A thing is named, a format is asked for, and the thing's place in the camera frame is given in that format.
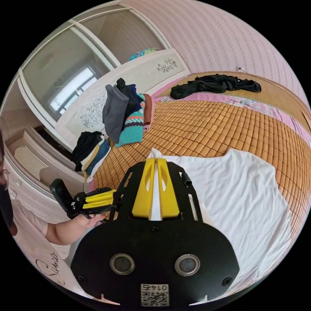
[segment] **white cloth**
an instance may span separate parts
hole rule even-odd
[[[91,158],[93,152],[95,151],[97,146],[100,146],[104,141],[105,141],[105,136],[101,135],[101,141],[93,148],[93,150],[91,151],[91,153],[84,159],[81,161],[81,165],[82,165],[82,170],[84,170],[86,167],[84,167],[84,165],[88,162],[88,160]]]
[[[291,211],[278,189],[274,166],[236,149],[214,158],[165,156],[152,149],[148,158],[183,167],[214,227],[230,241],[240,271],[226,295],[260,280],[288,250]],[[154,209],[159,209],[157,187]]]
[[[14,223],[17,234],[14,239],[32,265],[50,280],[90,299],[74,277],[70,267],[61,258],[52,244],[45,238],[48,223],[12,200]]]
[[[91,175],[90,175],[90,176],[87,178],[87,180],[86,180],[87,182],[93,181],[94,175],[96,174],[97,170],[99,169],[99,167],[102,165],[102,163],[104,162],[104,160],[105,160],[106,157],[108,156],[110,150],[111,150],[111,148],[109,147],[109,150],[108,150],[108,152],[105,154],[105,156],[95,164],[94,168],[92,169]]]

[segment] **person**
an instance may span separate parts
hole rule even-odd
[[[85,293],[70,266],[51,244],[74,243],[106,216],[92,215],[91,219],[87,219],[83,215],[78,215],[72,220],[58,224],[51,224],[38,218],[18,200],[11,200],[8,192],[9,172],[4,169],[4,155],[4,141],[0,129],[0,210],[11,235],[26,258],[40,273],[57,284],[90,299],[113,303],[106,300],[103,295],[101,299],[97,299]]]

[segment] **floral decal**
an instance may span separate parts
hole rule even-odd
[[[231,97],[229,100],[226,101],[226,103],[237,107],[258,111],[270,117],[274,117],[274,111],[271,107],[262,104],[260,102],[254,101],[252,99]]]
[[[91,107],[87,108],[88,113],[83,114],[80,117],[81,123],[85,128],[90,129],[102,122],[102,113],[105,102],[105,95],[97,98],[95,103],[93,103]]]
[[[177,68],[176,61],[173,60],[172,58],[166,58],[164,60],[164,64],[160,65],[158,64],[157,66],[157,71],[162,71],[162,72],[169,72],[170,70]]]

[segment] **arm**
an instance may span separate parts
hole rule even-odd
[[[81,238],[88,228],[94,227],[98,221],[105,217],[105,215],[96,215],[92,219],[87,219],[80,214],[74,219],[59,224],[49,223],[45,237],[50,243],[56,245],[70,245]]]

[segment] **sliding wardrobe door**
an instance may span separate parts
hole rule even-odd
[[[20,72],[28,101],[56,124],[68,107],[113,69],[92,43],[71,27],[44,45]]]
[[[130,10],[103,14],[80,23],[99,38],[121,64],[139,51],[165,49],[150,28]]]

